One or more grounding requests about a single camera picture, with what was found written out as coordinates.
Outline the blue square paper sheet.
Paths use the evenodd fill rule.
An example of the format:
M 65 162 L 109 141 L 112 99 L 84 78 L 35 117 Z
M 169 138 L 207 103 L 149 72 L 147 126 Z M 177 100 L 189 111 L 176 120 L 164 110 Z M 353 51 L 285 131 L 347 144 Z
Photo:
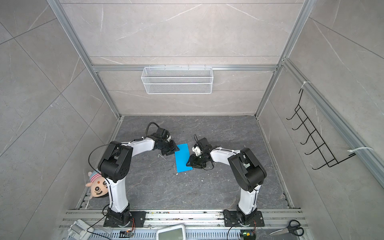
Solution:
M 175 152 L 177 173 L 182 173 L 182 172 L 192 170 L 193 169 L 192 167 L 187 167 L 187 162 L 190 158 L 188 144 L 180 144 L 180 145 L 177 145 L 177 147 L 179 148 L 179 150 Z

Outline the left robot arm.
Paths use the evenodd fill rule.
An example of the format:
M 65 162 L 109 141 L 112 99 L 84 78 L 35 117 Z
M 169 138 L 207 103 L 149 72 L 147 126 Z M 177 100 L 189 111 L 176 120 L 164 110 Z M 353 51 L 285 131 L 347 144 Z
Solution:
M 159 150 L 163 156 L 169 156 L 179 151 L 179 148 L 172 140 L 170 132 L 160 127 L 155 133 L 140 139 L 123 143 L 112 141 L 108 144 L 98 170 L 107 181 L 110 213 L 121 216 L 129 211 L 125 181 L 132 157 L 152 150 Z

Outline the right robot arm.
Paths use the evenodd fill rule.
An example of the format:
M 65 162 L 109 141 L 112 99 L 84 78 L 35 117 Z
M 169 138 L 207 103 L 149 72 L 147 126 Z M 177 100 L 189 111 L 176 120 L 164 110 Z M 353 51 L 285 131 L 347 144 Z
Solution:
M 241 197 L 235 214 L 225 210 L 226 219 L 234 219 L 236 223 L 249 225 L 260 220 L 257 217 L 257 197 L 267 172 L 249 148 L 228 150 L 212 146 L 206 138 L 195 138 L 192 154 L 187 167 L 208 171 L 208 163 L 222 163 L 231 167 L 234 177 L 241 188 Z

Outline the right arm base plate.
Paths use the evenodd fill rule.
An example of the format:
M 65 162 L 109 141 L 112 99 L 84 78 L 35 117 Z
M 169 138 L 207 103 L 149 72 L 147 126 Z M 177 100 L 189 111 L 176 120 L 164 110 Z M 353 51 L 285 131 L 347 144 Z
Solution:
M 264 217 L 261 211 L 255 210 L 249 215 L 245 215 L 241 210 L 223 210 L 224 222 L 226 227 L 232 226 L 256 226 L 264 227 Z

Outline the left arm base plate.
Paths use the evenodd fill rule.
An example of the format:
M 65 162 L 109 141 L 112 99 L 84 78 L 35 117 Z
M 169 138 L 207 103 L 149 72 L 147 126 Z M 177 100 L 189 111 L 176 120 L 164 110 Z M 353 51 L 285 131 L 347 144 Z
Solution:
M 110 211 L 106 215 L 104 227 L 112 228 L 131 228 L 135 225 L 136 228 L 142 228 L 146 219 L 147 212 L 145 211 L 133 211 L 116 213 Z

